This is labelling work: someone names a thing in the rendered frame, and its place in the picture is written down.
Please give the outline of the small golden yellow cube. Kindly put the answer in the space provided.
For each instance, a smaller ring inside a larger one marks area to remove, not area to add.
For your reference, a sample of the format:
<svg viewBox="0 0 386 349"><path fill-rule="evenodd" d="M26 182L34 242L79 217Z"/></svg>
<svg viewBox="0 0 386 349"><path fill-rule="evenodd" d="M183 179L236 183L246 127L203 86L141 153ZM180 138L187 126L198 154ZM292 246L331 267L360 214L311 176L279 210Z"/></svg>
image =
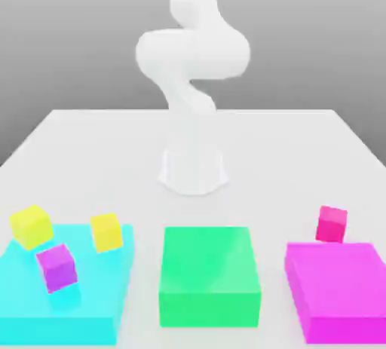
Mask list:
<svg viewBox="0 0 386 349"><path fill-rule="evenodd" d="M121 224L115 213L105 213L90 219L93 243L98 253L116 250L123 246Z"/></svg>

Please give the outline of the small pink cube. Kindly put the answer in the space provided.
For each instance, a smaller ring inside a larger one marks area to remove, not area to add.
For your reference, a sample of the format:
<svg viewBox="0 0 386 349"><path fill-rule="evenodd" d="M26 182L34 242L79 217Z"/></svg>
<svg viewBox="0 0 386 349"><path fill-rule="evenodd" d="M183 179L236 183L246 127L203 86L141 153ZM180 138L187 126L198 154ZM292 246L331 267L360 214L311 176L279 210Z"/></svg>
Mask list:
<svg viewBox="0 0 386 349"><path fill-rule="evenodd" d="M347 210L322 206L318 217L315 239L323 242L342 243L347 220Z"/></svg>

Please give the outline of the small purple cube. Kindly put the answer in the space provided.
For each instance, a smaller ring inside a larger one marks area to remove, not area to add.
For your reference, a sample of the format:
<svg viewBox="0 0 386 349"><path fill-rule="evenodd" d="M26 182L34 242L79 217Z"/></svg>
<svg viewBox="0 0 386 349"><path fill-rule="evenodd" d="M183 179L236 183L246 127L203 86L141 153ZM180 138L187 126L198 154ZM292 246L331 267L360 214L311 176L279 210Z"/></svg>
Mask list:
<svg viewBox="0 0 386 349"><path fill-rule="evenodd" d="M78 282L75 260L62 243L35 255L49 294Z"/></svg>

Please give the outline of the small lime yellow cube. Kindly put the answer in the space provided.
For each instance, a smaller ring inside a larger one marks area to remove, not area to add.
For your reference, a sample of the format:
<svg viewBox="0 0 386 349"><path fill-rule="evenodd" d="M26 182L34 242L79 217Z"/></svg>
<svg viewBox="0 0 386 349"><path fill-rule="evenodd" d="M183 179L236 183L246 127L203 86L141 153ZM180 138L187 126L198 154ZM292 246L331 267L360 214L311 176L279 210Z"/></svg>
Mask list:
<svg viewBox="0 0 386 349"><path fill-rule="evenodd" d="M54 238L50 216L32 205L9 217L14 239L25 249L33 250Z"/></svg>

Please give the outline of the large green box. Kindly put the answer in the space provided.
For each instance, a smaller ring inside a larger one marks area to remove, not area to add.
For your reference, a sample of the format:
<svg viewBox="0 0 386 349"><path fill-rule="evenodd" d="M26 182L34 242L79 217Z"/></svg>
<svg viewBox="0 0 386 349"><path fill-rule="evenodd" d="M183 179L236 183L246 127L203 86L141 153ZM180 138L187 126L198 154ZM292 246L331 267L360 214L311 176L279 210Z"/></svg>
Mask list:
<svg viewBox="0 0 386 349"><path fill-rule="evenodd" d="M261 300L248 228L165 228L161 326L256 328Z"/></svg>

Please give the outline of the large cyan box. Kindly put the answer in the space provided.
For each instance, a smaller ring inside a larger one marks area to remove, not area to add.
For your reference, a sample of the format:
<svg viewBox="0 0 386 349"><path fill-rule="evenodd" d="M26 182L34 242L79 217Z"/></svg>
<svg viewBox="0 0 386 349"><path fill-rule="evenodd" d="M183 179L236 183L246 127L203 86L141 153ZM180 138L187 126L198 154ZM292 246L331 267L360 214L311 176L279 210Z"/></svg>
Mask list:
<svg viewBox="0 0 386 349"><path fill-rule="evenodd" d="M0 345L114 345L134 257L133 227L123 246L97 253L88 224L55 225L38 252L65 244L78 282L48 293L36 259L15 240L0 256Z"/></svg>

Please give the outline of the large magenta box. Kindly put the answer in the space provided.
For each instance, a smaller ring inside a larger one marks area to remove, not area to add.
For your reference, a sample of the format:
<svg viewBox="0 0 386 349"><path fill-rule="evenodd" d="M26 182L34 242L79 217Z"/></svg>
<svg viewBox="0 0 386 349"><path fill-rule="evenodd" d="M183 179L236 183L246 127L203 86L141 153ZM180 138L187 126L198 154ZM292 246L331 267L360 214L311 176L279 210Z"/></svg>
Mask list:
<svg viewBox="0 0 386 349"><path fill-rule="evenodd" d="M386 263L370 243L288 243L288 284L308 344L386 344Z"/></svg>

